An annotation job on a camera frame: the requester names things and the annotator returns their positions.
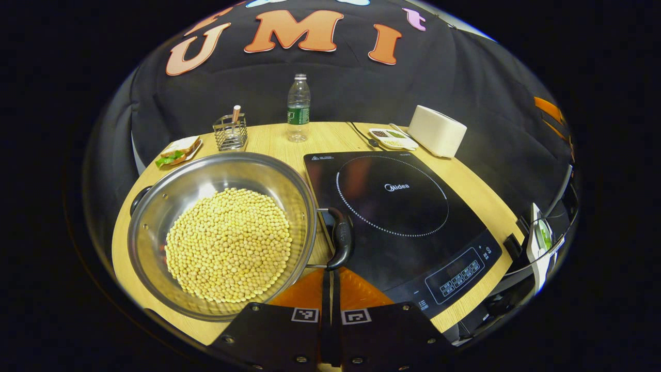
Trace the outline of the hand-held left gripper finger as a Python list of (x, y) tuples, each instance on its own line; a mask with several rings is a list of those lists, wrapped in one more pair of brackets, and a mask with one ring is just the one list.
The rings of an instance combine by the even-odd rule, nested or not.
[(317, 269), (271, 302), (249, 302), (209, 346), (241, 372), (316, 372), (331, 274)]
[(387, 302), (352, 271), (333, 273), (331, 364), (341, 372), (439, 372), (454, 353), (415, 302)]

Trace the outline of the black induction cooktop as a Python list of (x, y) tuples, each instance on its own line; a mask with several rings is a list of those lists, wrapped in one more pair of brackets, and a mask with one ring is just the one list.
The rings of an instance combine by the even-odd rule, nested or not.
[(486, 225), (444, 180), (408, 151), (304, 156), (320, 207), (354, 224), (347, 268), (394, 302), (428, 318), (455, 304), (502, 256)]

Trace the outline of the pile of yellow soybeans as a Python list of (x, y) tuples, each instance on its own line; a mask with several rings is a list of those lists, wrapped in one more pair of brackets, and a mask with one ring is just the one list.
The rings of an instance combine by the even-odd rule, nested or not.
[(274, 286), (291, 256), (290, 223), (273, 198), (226, 188), (197, 200), (174, 221), (167, 271), (187, 293), (238, 303)]

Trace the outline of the stainless steel pot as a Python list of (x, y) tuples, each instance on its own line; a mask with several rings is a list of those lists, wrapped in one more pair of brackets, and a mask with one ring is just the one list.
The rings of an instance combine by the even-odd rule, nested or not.
[(131, 200), (130, 223), (122, 238), (127, 245), (125, 251), (141, 284), (170, 310), (207, 322), (230, 322), (247, 304), (219, 304), (187, 294), (167, 271), (167, 232), (176, 219), (191, 210), (195, 202), (230, 188), (272, 197), (293, 229), (292, 252), (284, 273), (258, 294), (258, 302), (276, 298), (305, 269), (313, 268), (310, 259), (321, 210), (330, 212), (334, 219), (333, 256), (322, 268), (332, 271), (350, 261), (355, 246), (351, 219), (338, 209), (318, 207), (310, 186), (290, 165), (259, 153), (214, 154), (175, 169)]

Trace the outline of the white toaster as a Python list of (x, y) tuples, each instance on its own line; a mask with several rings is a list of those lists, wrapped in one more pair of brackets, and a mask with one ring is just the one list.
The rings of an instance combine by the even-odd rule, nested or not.
[(434, 109), (418, 104), (407, 134), (432, 155), (454, 158), (464, 139), (467, 127)]

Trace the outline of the clear plastic water bottle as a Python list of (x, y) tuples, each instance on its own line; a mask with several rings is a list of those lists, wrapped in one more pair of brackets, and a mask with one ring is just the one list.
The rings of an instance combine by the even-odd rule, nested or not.
[(311, 89), (307, 83), (307, 75), (296, 74), (287, 96), (287, 137), (289, 141), (307, 141), (310, 110)]

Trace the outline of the sandwich on white plate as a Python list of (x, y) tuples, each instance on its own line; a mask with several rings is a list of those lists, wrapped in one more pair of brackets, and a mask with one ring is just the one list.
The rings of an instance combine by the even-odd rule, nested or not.
[(160, 153), (155, 160), (155, 165), (158, 168), (163, 166), (173, 166), (194, 157), (198, 149), (201, 147), (202, 140), (200, 136), (190, 136), (179, 139), (170, 143)]

